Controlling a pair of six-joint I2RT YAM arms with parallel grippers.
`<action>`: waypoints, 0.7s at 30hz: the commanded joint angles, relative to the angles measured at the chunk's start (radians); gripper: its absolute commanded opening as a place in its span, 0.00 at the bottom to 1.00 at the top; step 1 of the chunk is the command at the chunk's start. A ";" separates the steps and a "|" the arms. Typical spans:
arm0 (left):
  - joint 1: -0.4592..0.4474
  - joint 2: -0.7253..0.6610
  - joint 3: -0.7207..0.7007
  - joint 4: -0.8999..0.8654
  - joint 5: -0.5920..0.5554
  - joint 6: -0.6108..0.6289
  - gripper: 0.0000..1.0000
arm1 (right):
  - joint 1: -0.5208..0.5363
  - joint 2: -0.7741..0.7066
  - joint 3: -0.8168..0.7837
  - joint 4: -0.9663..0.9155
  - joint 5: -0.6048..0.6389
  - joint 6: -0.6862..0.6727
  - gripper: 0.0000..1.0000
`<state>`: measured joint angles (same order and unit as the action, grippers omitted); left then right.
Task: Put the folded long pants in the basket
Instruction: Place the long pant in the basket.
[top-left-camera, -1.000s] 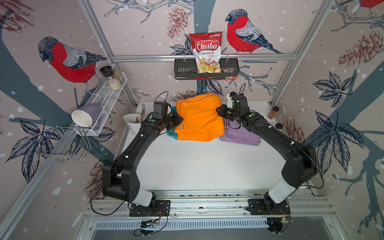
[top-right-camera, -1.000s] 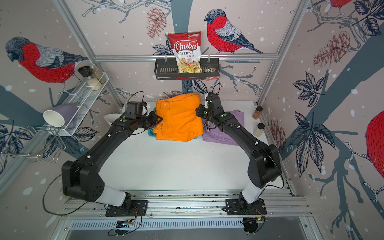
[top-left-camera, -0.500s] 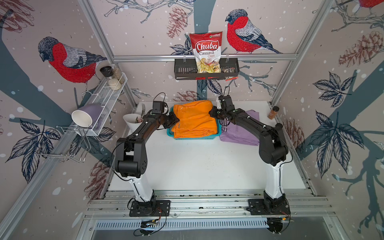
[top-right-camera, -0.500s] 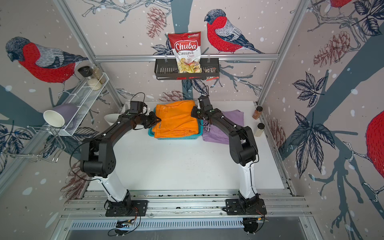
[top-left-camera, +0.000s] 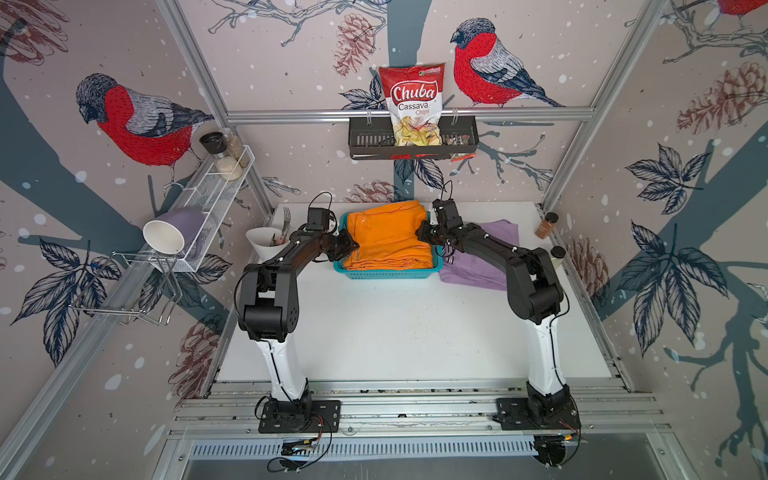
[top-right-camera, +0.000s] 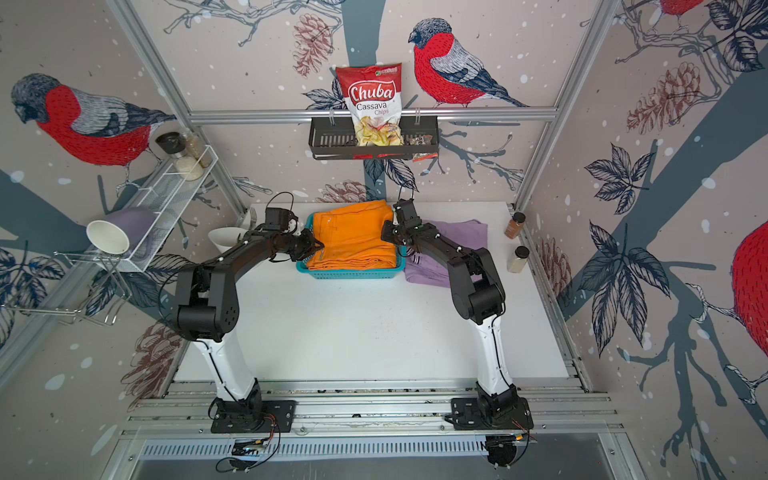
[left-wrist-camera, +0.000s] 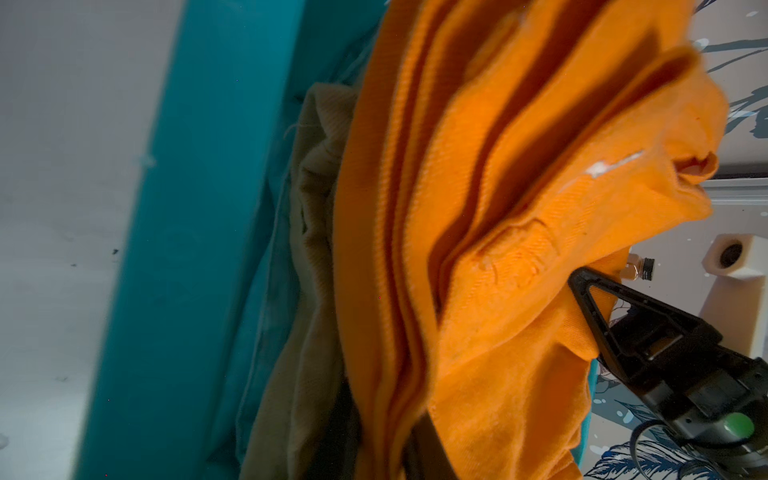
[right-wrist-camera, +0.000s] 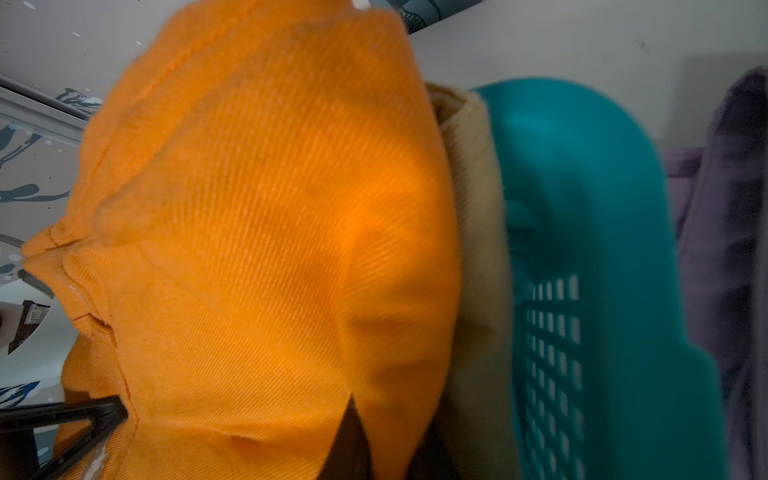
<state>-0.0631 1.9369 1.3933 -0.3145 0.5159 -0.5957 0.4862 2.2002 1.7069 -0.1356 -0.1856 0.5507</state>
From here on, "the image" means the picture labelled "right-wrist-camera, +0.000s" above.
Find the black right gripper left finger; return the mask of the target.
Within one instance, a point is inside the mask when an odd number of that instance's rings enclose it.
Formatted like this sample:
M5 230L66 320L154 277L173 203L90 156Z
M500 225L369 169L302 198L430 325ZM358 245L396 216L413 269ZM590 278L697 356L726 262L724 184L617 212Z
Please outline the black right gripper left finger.
M318 480L371 480L368 440L354 399L346 406Z

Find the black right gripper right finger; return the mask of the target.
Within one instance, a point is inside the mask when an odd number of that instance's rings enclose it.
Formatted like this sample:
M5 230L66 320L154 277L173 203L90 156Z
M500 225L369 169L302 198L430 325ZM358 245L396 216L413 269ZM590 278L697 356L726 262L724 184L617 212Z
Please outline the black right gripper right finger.
M461 478L439 431L427 431L411 460L408 480L459 480Z

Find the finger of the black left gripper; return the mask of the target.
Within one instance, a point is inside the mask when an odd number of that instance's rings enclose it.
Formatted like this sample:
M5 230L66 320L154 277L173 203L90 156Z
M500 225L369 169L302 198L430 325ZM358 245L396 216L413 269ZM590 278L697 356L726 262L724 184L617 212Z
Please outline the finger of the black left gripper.
M81 403L14 407L1 412L1 477L58 479L108 439L127 418L117 396ZM42 465L34 438L36 428L84 421L85 430L62 452Z

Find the khaki pants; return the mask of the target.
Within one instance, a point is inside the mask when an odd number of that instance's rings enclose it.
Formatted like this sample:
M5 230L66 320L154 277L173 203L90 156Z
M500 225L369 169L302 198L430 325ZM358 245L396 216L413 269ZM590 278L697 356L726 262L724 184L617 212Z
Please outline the khaki pants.
M481 96L430 84L448 155L462 287L451 365L437 426L463 479L520 479L512 388L513 273L505 199Z

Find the teal plastic basket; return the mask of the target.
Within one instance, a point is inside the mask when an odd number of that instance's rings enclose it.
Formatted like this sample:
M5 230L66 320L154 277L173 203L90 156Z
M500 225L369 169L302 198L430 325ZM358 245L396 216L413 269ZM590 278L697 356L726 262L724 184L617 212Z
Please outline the teal plastic basket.
M688 338L665 175L639 123L565 80L482 86L514 278L528 479L724 479L720 386Z

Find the orange pants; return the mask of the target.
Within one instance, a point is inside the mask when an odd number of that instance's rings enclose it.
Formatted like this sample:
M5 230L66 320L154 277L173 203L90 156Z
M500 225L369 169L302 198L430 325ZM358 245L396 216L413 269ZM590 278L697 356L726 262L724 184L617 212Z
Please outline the orange pants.
M460 292L450 169L404 25L349 1L178 11L89 121L24 267L118 396L104 479L314 479L348 405L402 479Z

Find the purple pants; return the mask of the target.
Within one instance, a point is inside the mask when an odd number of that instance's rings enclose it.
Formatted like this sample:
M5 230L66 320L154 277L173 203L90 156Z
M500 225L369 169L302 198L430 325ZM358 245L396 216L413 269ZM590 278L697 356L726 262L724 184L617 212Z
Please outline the purple pants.
M767 476L767 69L725 94L703 145L662 156L690 338L714 359L728 473Z

